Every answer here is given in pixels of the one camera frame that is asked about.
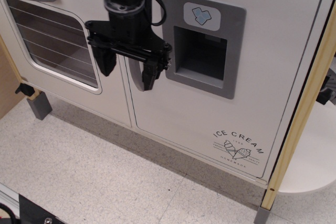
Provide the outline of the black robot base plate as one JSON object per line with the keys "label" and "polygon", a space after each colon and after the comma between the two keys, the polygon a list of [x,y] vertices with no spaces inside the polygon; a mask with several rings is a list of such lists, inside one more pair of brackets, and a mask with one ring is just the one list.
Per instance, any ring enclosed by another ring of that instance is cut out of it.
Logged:
{"label": "black robot base plate", "polygon": [[21,223],[29,224],[66,223],[21,194],[19,194],[19,218]]}

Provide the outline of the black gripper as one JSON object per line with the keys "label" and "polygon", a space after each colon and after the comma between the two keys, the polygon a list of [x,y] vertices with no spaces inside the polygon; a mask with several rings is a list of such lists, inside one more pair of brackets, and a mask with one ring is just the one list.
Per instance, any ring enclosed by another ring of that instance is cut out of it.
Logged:
{"label": "black gripper", "polygon": [[116,54],[121,54],[144,63],[144,91],[152,90],[161,71],[170,66],[171,45],[153,32],[150,11],[144,9],[131,16],[109,14],[109,18],[85,22],[88,44],[101,73],[108,77],[117,64]]}

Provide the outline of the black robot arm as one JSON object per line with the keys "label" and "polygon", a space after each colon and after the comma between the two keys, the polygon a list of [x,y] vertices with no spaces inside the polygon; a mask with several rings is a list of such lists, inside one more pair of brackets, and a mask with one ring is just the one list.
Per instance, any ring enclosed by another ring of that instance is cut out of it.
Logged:
{"label": "black robot arm", "polygon": [[[162,0],[156,0],[162,9]],[[87,38],[101,73],[108,76],[117,63],[117,55],[129,58],[130,70],[140,74],[136,86],[141,91],[152,90],[163,70],[170,66],[172,47],[154,33],[153,26],[161,26],[166,15],[152,21],[152,0],[104,0],[108,21],[89,20],[85,27]]]}

